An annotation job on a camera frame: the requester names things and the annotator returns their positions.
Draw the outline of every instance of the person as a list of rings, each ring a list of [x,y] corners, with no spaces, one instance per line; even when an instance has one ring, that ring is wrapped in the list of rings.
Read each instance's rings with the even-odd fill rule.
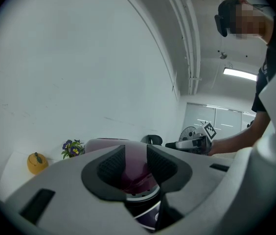
[[[256,92],[252,106],[256,116],[252,125],[235,136],[213,141],[209,156],[236,152],[242,148],[251,147],[262,137],[270,122],[270,117],[259,98],[259,94],[276,73],[276,16],[273,19],[267,17],[246,0],[225,0],[218,7],[215,21],[222,36],[226,37],[229,31],[238,39],[256,37],[267,45],[267,52],[264,64],[257,75]]]

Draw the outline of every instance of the black slot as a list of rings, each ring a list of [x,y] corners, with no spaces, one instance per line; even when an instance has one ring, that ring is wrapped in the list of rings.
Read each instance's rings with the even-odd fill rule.
[[[20,215],[35,225],[53,198],[54,194],[55,192],[52,190],[39,190],[20,212]]]
[[[229,166],[221,165],[221,164],[212,164],[210,167],[213,169],[216,169],[216,170],[224,171],[224,172],[227,172],[228,169],[230,168]]]

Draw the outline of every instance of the ceiling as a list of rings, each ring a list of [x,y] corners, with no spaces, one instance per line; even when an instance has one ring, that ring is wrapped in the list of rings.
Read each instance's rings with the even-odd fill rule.
[[[255,82],[223,74],[224,67],[233,65],[234,69],[257,74],[266,53],[266,45],[260,39],[238,40],[232,35],[222,37],[216,28],[214,15],[223,0],[191,0],[197,17],[201,66],[198,93],[221,94],[253,100]],[[247,0],[250,3],[268,4],[265,0]],[[270,9],[264,13],[273,16]],[[228,57],[219,58],[224,51]]]

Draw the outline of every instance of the white pipe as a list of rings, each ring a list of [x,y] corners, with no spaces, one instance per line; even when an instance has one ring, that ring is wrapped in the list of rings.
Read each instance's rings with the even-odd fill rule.
[[[193,63],[193,48],[192,48],[192,37],[191,30],[188,24],[187,15],[181,0],[169,0],[173,10],[176,14],[186,50],[187,64],[188,64],[188,77],[192,78],[194,76],[194,63]],[[193,81],[188,82],[188,93],[192,94]]]
[[[193,4],[191,0],[186,0],[187,8],[190,14],[191,18],[191,26],[192,26],[192,31],[191,31],[191,40],[193,41],[192,44],[195,44],[195,48],[193,49],[193,56],[195,59],[194,66],[196,67],[196,78],[200,77],[200,62],[201,62],[201,54],[200,54],[200,38],[199,38],[199,28],[198,28],[198,22],[196,18],[196,13],[193,8]],[[197,93],[198,89],[198,83],[199,81],[195,81],[195,89],[194,93]]]

